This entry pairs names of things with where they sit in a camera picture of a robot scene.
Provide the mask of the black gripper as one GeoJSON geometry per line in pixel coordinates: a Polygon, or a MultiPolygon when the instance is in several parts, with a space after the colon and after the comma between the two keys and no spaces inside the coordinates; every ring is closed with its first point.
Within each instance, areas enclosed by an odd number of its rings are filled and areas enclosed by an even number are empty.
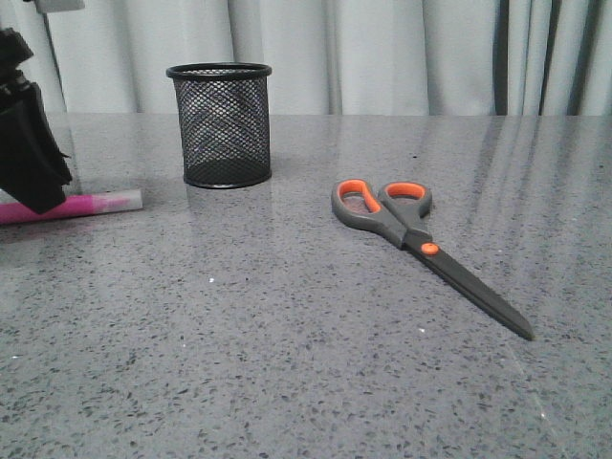
{"type": "Polygon", "coordinates": [[[42,214],[66,201],[63,187],[72,175],[48,124],[40,89],[19,69],[32,57],[19,32],[1,30],[1,189],[42,214]]]}

